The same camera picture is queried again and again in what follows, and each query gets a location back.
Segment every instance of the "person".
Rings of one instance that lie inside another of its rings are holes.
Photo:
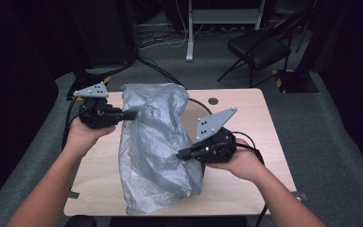
[[[99,137],[114,129],[111,126],[92,130],[75,118],[62,153],[15,211],[7,226],[59,226],[81,159]],[[242,139],[237,139],[237,143],[247,145]],[[248,149],[238,148],[229,163],[207,166],[229,170],[234,176],[253,182],[277,226],[324,226]]]
[[[60,226],[69,189],[81,159],[99,137],[115,130],[115,126],[92,130],[75,118],[66,145],[37,186],[10,218],[7,226]]]

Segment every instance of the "plastic bag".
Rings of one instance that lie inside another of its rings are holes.
[[[188,101],[176,84],[127,84],[122,87],[123,110],[137,111],[124,121],[119,150],[120,179],[128,215],[166,208],[201,192],[201,164],[176,157],[193,142],[180,116]]]

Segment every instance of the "wooden table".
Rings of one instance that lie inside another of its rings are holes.
[[[296,191],[285,155],[270,117],[267,103],[258,89],[190,90],[190,97],[204,103],[213,113],[232,106],[237,113],[226,123],[230,131],[248,134],[272,171],[290,191]],[[215,97],[218,104],[208,99]],[[110,93],[108,103],[122,107],[121,93]],[[114,133],[102,137],[84,157],[72,191],[77,199],[68,199],[64,208],[67,216],[126,216],[126,202],[118,169],[121,124]],[[175,205],[146,216],[224,216],[257,215],[264,201],[256,186],[236,178],[225,170],[207,167],[202,193],[185,198]]]

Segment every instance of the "object wrapped in plastic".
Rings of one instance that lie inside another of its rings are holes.
[[[201,192],[197,160],[176,157],[193,142],[181,123],[188,93],[176,84],[127,84],[123,110],[138,112],[124,121],[119,150],[120,179],[127,214],[154,212]]]

